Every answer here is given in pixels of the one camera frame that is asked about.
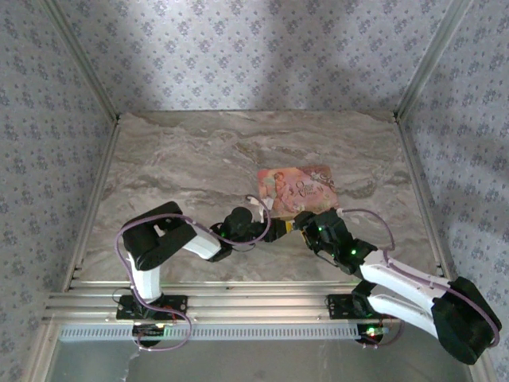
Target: aluminum frame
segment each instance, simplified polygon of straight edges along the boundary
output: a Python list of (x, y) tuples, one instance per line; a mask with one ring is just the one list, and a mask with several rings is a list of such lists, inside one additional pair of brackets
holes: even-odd
[[(428, 234), (433, 257), (441, 264), (446, 277), (452, 278), (451, 256), (444, 251), (438, 239), (437, 228), (426, 200), (429, 190), (421, 182), (419, 164), (410, 154), (410, 137), (396, 123), (406, 165), (410, 173), (415, 196)], [(85, 247), (90, 236), (95, 214), (99, 207), (103, 187), (107, 178), (115, 145), (119, 137), (118, 124), (113, 131), (103, 154), (98, 176), (92, 190), (86, 216), (74, 248), (63, 293), (51, 294), (43, 322), (35, 340), (26, 382), (44, 381), (56, 348), (61, 324), (109, 324), (119, 322), (115, 318), (116, 305), (111, 296), (115, 289), (128, 287), (128, 282), (92, 282), (79, 280), (80, 265), (84, 260)], [(349, 293), (355, 283), (331, 282), (248, 282), (248, 283), (179, 283), (165, 284), (166, 294), (189, 296), (189, 316), (200, 323), (322, 323), (330, 321), (324, 304), (327, 294)], [(470, 366), (474, 382), (496, 381), (495, 372), (488, 353)]]

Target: black mounting bracket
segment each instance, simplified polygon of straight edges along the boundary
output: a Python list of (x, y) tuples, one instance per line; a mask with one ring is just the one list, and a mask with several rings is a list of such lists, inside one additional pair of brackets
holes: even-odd
[[(152, 306), (160, 308), (170, 308), (177, 310), (183, 314), (188, 309), (188, 297), (180, 295), (165, 295), (163, 294), (156, 301), (150, 303)], [(182, 317), (176, 314), (158, 312), (150, 310), (141, 305), (133, 295), (124, 295), (119, 299), (119, 306), (117, 307), (117, 320), (143, 320), (150, 319), (154, 321), (173, 321), (183, 320)]]
[(331, 320), (379, 319), (383, 316), (378, 313), (363, 314), (354, 305), (351, 294), (329, 294), (327, 296), (328, 317)]
[(161, 340), (150, 339), (151, 337), (162, 337), (164, 334), (165, 328), (155, 324), (133, 325), (133, 329), (131, 330), (133, 339), (146, 348), (151, 348), (161, 342)]

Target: pink book cover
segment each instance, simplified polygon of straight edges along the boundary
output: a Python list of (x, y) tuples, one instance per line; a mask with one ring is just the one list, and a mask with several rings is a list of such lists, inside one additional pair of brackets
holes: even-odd
[(262, 199), (274, 200), (272, 217), (293, 218), (302, 211), (320, 213), (339, 207), (328, 166), (260, 170), (258, 189)]

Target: book cover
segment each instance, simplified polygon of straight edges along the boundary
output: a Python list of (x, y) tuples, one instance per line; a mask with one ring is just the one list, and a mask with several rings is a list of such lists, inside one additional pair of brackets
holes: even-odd
[(274, 200), (272, 217), (293, 218), (302, 211), (320, 213), (339, 207), (328, 166), (260, 170), (258, 189), (262, 199)]

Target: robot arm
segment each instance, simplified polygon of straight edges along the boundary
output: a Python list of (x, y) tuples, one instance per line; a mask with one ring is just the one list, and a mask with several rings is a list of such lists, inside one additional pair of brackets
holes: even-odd
[[(126, 225), (143, 218), (171, 213), (182, 214), (174, 201), (144, 213)], [(221, 244), (215, 237), (179, 218), (140, 224), (125, 231), (122, 237), (129, 252), (136, 287), (146, 302), (157, 301), (162, 296), (161, 265), (179, 250), (183, 248), (194, 252), (205, 260), (221, 250)]]
[(500, 320), (467, 279), (438, 278), (390, 259), (353, 238), (335, 209), (318, 215), (302, 212), (294, 226), (312, 251), (327, 252), (341, 270), (362, 280), (352, 292), (361, 314), (377, 312), (408, 321), (434, 335), (465, 364), (474, 364), (498, 337)]
[[(166, 203), (128, 224), (147, 217), (156, 220), (140, 222), (122, 234), (137, 290), (152, 306), (164, 306), (161, 265), (181, 248), (212, 262), (224, 259), (232, 250), (230, 244), (219, 242), (179, 217), (160, 220), (155, 217), (163, 214), (181, 216), (182, 211), (176, 203)], [(293, 225), (272, 220), (267, 228), (263, 223), (253, 222), (249, 210), (238, 207), (209, 232), (230, 242), (247, 242), (268, 230), (263, 240), (272, 242), (294, 229), (301, 231), (306, 245), (315, 254), (325, 251), (342, 271), (362, 280), (352, 296), (356, 311), (364, 317), (380, 313), (401, 318), (436, 337), (465, 364), (474, 364), (498, 336), (500, 321), (473, 283), (462, 277), (451, 281), (427, 275), (389, 259), (386, 252), (354, 238), (335, 209), (321, 214), (301, 212)], [(150, 316), (142, 308), (140, 312), (143, 317)]]

